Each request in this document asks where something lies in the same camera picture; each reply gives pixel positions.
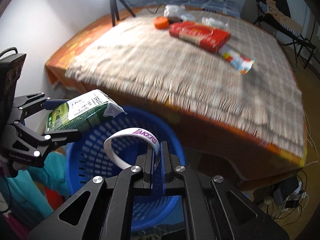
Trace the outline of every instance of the wooden floor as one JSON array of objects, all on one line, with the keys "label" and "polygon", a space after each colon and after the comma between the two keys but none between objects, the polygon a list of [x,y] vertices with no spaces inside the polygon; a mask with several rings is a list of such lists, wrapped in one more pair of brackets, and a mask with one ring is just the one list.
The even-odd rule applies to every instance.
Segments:
[{"label": "wooden floor", "polygon": [[[285,47],[284,52],[290,63],[294,63],[293,50]],[[303,69],[300,60],[295,76],[299,88],[302,91],[303,107],[311,127],[311,138],[313,139],[316,148],[320,150],[320,79],[318,79],[308,68]],[[318,160],[318,156],[314,148],[309,146],[307,163],[316,160]],[[308,197],[305,197],[301,203],[303,211],[300,219],[292,225],[284,226],[291,240],[294,240],[303,230],[320,202],[320,162],[307,165],[303,171],[305,171],[308,177],[306,192],[309,196],[309,200]],[[303,187],[305,187],[306,179],[304,174],[299,172],[298,175],[303,179]],[[295,222],[299,217],[299,213],[298,210],[295,210],[287,218],[278,220],[277,222],[279,225]]]}]

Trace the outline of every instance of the teal cloth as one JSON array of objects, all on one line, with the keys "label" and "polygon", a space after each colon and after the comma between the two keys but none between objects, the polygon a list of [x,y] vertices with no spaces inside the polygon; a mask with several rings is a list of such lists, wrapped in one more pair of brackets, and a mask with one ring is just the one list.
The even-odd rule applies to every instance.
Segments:
[{"label": "teal cloth", "polygon": [[43,168],[29,167],[32,179],[49,189],[57,191],[60,195],[70,196],[71,192],[66,181],[65,156],[52,152],[44,161]]},{"label": "teal cloth", "polygon": [[[12,193],[11,212],[28,227],[37,226],[53,210],[33,180],[56,190],[60,195],[70,195],[65,175],[65,156],[53,152],[44,161],[44,168],[29,167],[27,171],[19,171],[15,178],[6,178]],[[9,204],[10,195],[3,177],[0,177],[0,191]]]}]

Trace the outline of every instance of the tripod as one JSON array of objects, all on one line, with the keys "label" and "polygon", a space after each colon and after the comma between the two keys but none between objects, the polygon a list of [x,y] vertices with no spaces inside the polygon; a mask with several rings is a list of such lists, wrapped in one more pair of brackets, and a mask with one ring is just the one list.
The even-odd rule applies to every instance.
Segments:
[{"label": "tripod", "polygon": [[[131,13],[131,15],[133,17],[135,17],[135,14],[133,13],[133,11],[129,8],[129,6],[126,4],[126,2],[124,0],[119,0],[123,6]],[[110,13],[111,13],[111,19],[112,19],[112,26],[116,26],[116,19],[117,21],[120,20],[119,18],[119,11],[118,11],[118,6],[117,6],[117,1],[116,0],[110,0]]]}]

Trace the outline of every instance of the orange lid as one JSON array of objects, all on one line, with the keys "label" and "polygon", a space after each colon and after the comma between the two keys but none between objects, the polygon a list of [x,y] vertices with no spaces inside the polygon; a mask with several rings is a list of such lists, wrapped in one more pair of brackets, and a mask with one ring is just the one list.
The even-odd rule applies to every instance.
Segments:
[{"label": "orange lid", "polygon": [[153,21],[156,29],[166,29],[170,27],[169,20],[166,17],[158,17]]}]

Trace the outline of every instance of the blue plastic basket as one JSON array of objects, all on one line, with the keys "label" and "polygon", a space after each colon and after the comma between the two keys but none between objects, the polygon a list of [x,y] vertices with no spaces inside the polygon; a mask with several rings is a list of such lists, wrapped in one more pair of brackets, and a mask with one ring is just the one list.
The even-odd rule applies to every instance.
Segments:
[{"label": "blue plastic basket", "polygon": [[[101,124],[83,134],[81,141],[72,143],[67,157],[67,182],[72,194],[94,176],[116,176],[121,169],[109,160],[103,143],[113,133],[129,127],[144,128],[161,141],[168,142],[171,154],[179,156],[182,165],[185,157],[181,144],[172,129],[160,118],[134,107],[124,107],[127,114]],[[123,160],[132,165],[137,156],[147,152],[148,144],[140,138],[121,137],[112,140],[112,148]],[[136,196],[132,215],[132,231],[143,230],[159,224],[175,208],[179,197],[165,196],[161,174],[161,162],[154,172],[151,196]]]}]

